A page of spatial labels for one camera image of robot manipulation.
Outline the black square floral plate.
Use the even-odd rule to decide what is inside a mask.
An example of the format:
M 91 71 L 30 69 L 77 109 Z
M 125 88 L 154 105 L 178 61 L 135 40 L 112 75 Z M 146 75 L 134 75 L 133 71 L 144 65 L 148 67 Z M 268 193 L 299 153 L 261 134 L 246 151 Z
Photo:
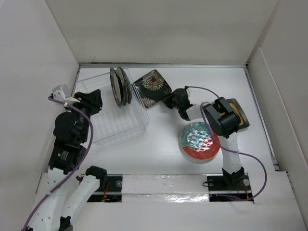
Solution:
M 169 84 L 156 69 L 137 79 L 134 85 L 145 108 L 154 106 L 172 92 Z

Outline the round plate black checkered rim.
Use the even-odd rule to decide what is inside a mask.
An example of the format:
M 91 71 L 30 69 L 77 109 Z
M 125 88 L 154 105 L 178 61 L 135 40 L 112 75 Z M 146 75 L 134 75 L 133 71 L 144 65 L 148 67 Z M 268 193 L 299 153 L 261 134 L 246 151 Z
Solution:
M 123 92 L 123 86 L 122 86 L 120 76 L 116 73 L 115 69 L 112 67 L 110 68 L 109 73 L 110 73 L 111 87 L 112 87 L 115 102 L 117 106 L 121 108 L 124 92 Z

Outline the blue round plate brown rim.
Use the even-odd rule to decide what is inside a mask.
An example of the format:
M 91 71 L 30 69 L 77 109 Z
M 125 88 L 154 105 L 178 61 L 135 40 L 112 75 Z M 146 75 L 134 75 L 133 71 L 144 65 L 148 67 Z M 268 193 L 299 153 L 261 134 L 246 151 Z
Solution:
M 123 78 L 125 80 L 125 86 L 126 86 L 126 103 L 125 104 L 131 104 L 132 101 L 132 89 L 131 89 L 131 82 L 124 71 L 122 67 L 120 67 L 120 70 L 122 72 Z

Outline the cream round plate tree design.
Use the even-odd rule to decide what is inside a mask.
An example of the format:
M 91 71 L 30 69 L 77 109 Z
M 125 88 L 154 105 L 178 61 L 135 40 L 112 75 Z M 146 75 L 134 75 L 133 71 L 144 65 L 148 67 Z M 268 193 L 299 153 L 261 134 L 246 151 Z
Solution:
M 123 105 L 123 106 L 126 106 L 127 101 L 128 101 L 128 99 L 127 99 L 128 94 L 127 94 L 126 81 L 125 81 L 124 75 L 123 75 L 123 73 L 122 73 L 121 67 L 118 67 L 118 68 L 116 69 L 116 73 L 117 73 L 118 76 L 120 77 L 121 86 L 122 86 L 122 89 L 123 89 L 122 105 Z

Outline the red teal round plate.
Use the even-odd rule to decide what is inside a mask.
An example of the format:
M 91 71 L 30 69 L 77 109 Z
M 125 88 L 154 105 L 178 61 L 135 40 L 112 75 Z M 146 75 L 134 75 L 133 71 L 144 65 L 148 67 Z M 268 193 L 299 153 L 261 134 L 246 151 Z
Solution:
M 181 151 L 197 163 L 206 163 L 220 151 L 204 122 L 192 122 L 185 125 L 179 134 Z

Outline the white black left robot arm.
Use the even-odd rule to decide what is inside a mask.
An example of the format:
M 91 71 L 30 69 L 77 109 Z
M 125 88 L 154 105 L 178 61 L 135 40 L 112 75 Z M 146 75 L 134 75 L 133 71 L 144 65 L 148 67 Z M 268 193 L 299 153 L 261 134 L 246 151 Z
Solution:
M 55 142 L 48 163 L 47 193 L 33 208 L 23 226 L 24 231 L 71 231 L 82 208 L 97 191 L 107 186 L 107 171 L 90 166 L 85 175 L 77 170 L 85 160 L 93 142 L 91 116 L 103 108 L 101 91 L 67 93 L 65 85 L 53 89 L 49 101 L 65 111 L 55 120 Z

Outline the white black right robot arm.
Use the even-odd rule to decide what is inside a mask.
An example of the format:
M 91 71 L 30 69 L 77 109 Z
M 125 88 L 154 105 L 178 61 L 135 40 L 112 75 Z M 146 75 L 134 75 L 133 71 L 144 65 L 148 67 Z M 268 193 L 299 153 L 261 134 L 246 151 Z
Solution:
M 229 102 L 217 96 L 209 103 L 192 104 L 189 100 L 188 86 L 175 89 L 163 97 L 163 103 L 170 109 L 177 109 L 180 117 L 187 121 L 203 119 L 214 141 L 222 150 L 222 183 L 227 189 L 234 189 L 244 177 L 244 168 L 239 158 L 237 143 L 241 119 Z

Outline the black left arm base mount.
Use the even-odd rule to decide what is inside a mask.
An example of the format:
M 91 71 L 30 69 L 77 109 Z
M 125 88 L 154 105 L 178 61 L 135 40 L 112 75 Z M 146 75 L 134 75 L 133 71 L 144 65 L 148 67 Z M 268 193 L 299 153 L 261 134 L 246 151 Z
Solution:
M 122 201 L 123 175 L 108 175 L 104 186 L 97 189 L 87 200 L 88 203 L 117 203 Z

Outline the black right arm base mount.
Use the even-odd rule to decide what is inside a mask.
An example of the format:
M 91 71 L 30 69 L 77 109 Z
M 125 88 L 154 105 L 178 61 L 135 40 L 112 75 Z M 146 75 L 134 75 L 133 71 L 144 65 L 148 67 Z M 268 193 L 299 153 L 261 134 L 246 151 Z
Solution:
M 203 186 L 208 188 L 210 202 L 229 202 L 232 201 L 231 196 L 237 197 L 238 200 L 253 196 L 247 175 L 233 185 L 228 185 L 222 175 L 209 175 Z

